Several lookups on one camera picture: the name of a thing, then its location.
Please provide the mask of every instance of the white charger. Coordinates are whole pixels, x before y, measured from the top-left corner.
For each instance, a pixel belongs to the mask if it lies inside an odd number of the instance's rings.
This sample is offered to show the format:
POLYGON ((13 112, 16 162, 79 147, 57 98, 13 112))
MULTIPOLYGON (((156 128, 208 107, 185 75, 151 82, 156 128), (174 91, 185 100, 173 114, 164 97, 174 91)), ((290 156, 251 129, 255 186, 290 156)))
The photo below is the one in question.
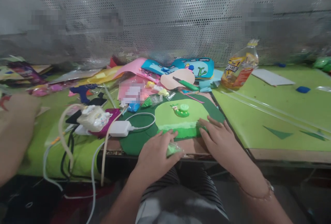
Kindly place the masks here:
POLYGON ((109 134, 111 137, 126 137, 132 130, 134 127, 129 121, 115 121, 110 127, 109 134))
POLYGON ((111 126, 110 126, 109 135, 111 137, 126 137, 129 134, 130 131, 137 130, 137 129, 148 128, 151 125, 153 125, 154 122, 155 122, 155 115, 153 115, 152 113, 147 113, 147 112, 137 113, 137 114, 134 114, 134 115, 130 116, 125 121, 115 121, 114 123, 112 123, 111 126), (139 115, 139 114, 151 115, 152 117, 154 117, 154 121, 151 124, 149 124, 148 126, 145 126, 145 127, 141 127, 141 128, 133 127, 128 120, 131 117, 133 117, 135 115, 139 115))

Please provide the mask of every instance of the black phone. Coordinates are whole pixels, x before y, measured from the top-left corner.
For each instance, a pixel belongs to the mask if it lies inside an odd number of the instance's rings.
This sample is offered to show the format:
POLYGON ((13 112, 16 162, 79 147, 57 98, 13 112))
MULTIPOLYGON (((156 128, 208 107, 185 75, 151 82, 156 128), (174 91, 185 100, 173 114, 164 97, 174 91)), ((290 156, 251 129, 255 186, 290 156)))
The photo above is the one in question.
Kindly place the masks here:
MULTIPOLYGON (((94 98, 92 99, 87 105, 95 105, 95 106, 101 106, 103 107, 107 102, 107 99, 104 98, 94 98)), ((77 112, 75 112, 72 116, 70 116, 67 120, 66 123, 68 124, 75 124, 75 125, 79 125, 79 123, 77 122, 77 119, 82 115, 82 111, 78 110, 77 112)))

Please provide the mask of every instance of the juice bottle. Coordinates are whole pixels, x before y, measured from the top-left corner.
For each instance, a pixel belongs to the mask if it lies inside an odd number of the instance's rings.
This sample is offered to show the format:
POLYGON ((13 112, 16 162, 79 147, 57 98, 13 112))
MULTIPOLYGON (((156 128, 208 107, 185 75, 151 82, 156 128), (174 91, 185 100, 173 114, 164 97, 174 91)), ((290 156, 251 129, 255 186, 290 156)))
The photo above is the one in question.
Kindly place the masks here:
POLYGON ((239 89, 259 64, 255 47, 259 40, 250 40, 247 47, 230 58, 221 78, 222 85, 230 89, 239 89))

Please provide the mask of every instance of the metal mesh wall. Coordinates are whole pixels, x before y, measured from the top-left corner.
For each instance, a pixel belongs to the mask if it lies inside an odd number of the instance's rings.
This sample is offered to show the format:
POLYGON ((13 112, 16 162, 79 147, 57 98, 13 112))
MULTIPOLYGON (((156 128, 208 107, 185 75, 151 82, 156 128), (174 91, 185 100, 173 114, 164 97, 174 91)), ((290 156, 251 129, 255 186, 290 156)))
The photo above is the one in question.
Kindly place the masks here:
POLYGON ((331 0, 0 0, 0 56, 102 67, 115 55, 225 65, 250 38, 261 63, 331 31, 331 0))

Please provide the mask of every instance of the green table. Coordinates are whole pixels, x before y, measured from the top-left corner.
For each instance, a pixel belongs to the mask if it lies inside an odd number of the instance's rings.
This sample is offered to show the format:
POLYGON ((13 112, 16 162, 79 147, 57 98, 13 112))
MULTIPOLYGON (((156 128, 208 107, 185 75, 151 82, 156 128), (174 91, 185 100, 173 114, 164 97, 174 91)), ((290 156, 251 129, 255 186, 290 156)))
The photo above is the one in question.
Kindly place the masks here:
MULTIPOLYGON (((267 103, 326 129, 331 127, 330 112, 327 111, 331 102, 331 93, 315 90, 317 86, 331 86, 330 77, 305 66, 261 68, 280 74, 296 84, 275 88, 254 76, 250 76, 238 93, 267 103), (307 86, 312 90, 307 94, 302 94, 295 91, 298 86, 307 86)), ((238 102, 220 91, 224 91, 221 86, 213 90, 217 102, 229 119, 240 141, 245 148, 249 149, 255 159, 331 163, 331 141, 321 141, 301 133, 300 130, 302 129, 238 102), (293 133, 293 135, 281 140, 263 125, 282 132, 293 133)), ((115 92, 112 95, 114 99, 117 97, 116 94, 115 92)), ((230 94, 248 102, 242 96, 235 93, 230 94)), ((79 101, 75 96, 68 97, 68 90, 42 97, 43 106, 51 109, 36 119, 34 136, 25 154, 19 174, 42 176, 43 154, 47 145, 58 136, 57 126, 62 112, 68 104, 72 103, 79 103, 79 101)), ((112 108, 110 102, 105 108, 112 108)), ((73 173, 80 176, 90 176, 93 154, 103 140, 98 140, 94 136, 76 137, 73 173)), ((63 177, 60 172, 63 153, 64 149, 61 145, 51 149, 47 160, 47 173, 50 177, 63 177)), ((65 168, 67 168, 67 164, 68 158, 65 162, 65 168)), ((98 178, 97 169, 95 168, 94 171, 98 178)))
MULTIPOLYGON (((260 68, 284 76, 296 84, 273 87, 251 75, 238 93, 266 103, 299 119, 311 122, 315 126, 331 130, 330 111, 328 111, 330 109, 331 93, 316 90, 318 86, 331 86, 331 77, 306 66, 290 65, 285 68, 264 66, 260 68), (306 94, 299 93, 295 90, 299 86, 306 86, 311 90, 306 94)), ((298 122, 234 92, 224 95, 221 91, 225 92, 226 90, 220 86, 213 90, 213 94, 240 141, 245 148, 249 149, 255 159, 331 163, 330 140, 322 141, 302 133, 300 130, 304 131, 303 128, 259 111, 231 98, 231 96, 314 131, 318 131, 317 128, 298 122), (274 130, 293 133, 293 135, 282 140, 264 128, 263 125, 274 130)), ((331 136, 330 133, 325 131, 322 131, 322 133, 331 136)))

